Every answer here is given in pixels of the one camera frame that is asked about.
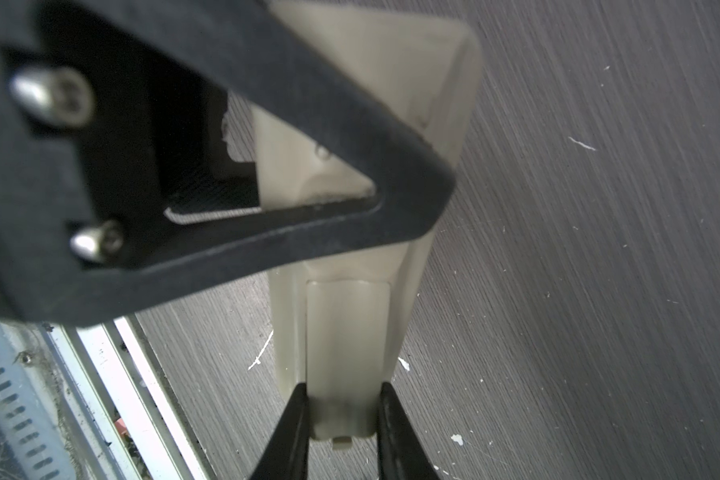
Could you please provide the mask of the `beige battery cover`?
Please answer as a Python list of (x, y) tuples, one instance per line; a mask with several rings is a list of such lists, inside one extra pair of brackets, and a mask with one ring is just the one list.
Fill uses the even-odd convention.
[(375, 434), (390, 293), (383, 282), (307, 285), (306, 385), (314, 440)]

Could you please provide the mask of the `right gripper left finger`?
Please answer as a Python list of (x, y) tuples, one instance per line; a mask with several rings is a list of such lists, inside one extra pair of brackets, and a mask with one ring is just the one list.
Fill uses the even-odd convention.
[(293, 389), (250, 479), (307, 479), (310, 430), (307, 385), (299, 383)]

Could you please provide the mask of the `white remote control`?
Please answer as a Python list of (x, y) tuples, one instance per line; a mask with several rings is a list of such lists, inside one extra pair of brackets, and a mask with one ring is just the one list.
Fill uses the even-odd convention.
[[(273, 12), (457, 166), (482, 70), (465, 23), (307, 1), (279, 1)], [(282, 120), (258, 107), (252, 120), (264, 209), (371, 192), (368, 177)], [(305, 385), (315, 440), (376, 432), (432, 243), (426, 234), (269, 271), (277, 384), (284, 396)]]

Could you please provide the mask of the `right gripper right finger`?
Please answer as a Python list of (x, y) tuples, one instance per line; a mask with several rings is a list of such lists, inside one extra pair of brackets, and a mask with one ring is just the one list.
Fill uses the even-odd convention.
[(380, 391), (377, 453), (381, 480), (439, 479), (394, 387), (389, 382), (384, 382)]

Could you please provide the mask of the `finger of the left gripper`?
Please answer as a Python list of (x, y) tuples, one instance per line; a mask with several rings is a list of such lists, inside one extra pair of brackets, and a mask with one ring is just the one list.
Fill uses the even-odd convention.
[(415, 240), (456, 25), (313, 2), (0, 1), (0, 318), (95, 325)]

